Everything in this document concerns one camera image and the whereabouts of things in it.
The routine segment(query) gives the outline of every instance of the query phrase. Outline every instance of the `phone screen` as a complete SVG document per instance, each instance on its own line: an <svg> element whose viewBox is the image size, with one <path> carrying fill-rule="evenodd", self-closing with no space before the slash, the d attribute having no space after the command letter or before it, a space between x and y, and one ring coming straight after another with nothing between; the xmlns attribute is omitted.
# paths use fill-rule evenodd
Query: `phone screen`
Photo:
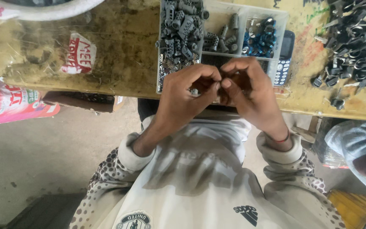
<svg viewBox="0 0 366 229"><path fill-rule="evenodd" d="M292 48L292 39L284 37L282 41L281 56L290 56L290 49Z"/></svg>

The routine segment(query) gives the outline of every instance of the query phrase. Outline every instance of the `plastic bag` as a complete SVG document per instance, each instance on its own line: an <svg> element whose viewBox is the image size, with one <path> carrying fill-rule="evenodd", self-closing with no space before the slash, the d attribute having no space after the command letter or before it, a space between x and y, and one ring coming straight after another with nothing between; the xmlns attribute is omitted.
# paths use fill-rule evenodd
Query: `plastic bag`
<svg viewBox="0 0 366 229"><path fill-rule="evenodd" d="M0 123L57 114L60 106L44 104L40 95L39 91L9 86L0 81Z"/></svg>

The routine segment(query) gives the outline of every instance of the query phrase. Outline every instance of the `blue mobile phone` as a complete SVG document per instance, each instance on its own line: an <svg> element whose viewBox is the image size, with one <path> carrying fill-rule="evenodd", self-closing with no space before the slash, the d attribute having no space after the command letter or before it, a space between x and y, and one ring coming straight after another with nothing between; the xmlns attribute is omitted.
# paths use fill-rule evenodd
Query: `blue mobile phone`
<svg viewBox="0 0 366 229"><path fill-rule="evenodd" d="M274 86L283 86L287 80L290 60L292 59L294 39L294 33L286 30L285 35L283 36L281 55L279 57L278 69L273 83Z"/></svg>

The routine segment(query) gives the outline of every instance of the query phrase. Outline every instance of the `hand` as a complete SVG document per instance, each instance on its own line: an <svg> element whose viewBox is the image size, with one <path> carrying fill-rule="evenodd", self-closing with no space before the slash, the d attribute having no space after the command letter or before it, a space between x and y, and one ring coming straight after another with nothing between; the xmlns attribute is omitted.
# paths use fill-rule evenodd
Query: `hand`
<svg viewBox="0 0 366 229"><path fill-rule="evenodd" d="M178 131L217 98L221 75L214 66L195 64L165 77L158 111L144 133L133 143L136 155L150 155L158 142ZM196 88L200 96L188 89Z"/></svg>
<svg viewBox="0 0 366 229"><path fill-rule="evenodd" d="M258 61L254 57L233 58L221 67L221 71L231 78L221 83L229 96L229 99L222 97L222 102L231 100L248 122L274 140L284 140L288 128L276 102L272 82ZM241 88L235 82L241 82Z"/></svg>

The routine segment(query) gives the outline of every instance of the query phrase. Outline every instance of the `wooden table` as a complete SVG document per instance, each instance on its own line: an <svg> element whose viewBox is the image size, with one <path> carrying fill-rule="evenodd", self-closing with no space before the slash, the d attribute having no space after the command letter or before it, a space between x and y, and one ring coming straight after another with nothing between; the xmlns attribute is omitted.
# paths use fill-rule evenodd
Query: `wooden table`
<svg viewBox="0 0 366 229"><path fill-rule="evenodd" d="M344 87L348 99L337 111L329 100L334 88L313 88L310 79L323 70L328 50L314 40L326 35L329 20L322 0L234 0L234 3L277 8L290 14L287 30L296 34L289 86L276 88L277 101L286 112L366 119L366 90ZM91 74L67 74L65 63L70 34L77 32L97 46ZM0 79L7 84L49 91L85 91L111 95L159 98L155 93L159 31L158 0L107 0L90 15L53 21L0 21Z"/></svg>

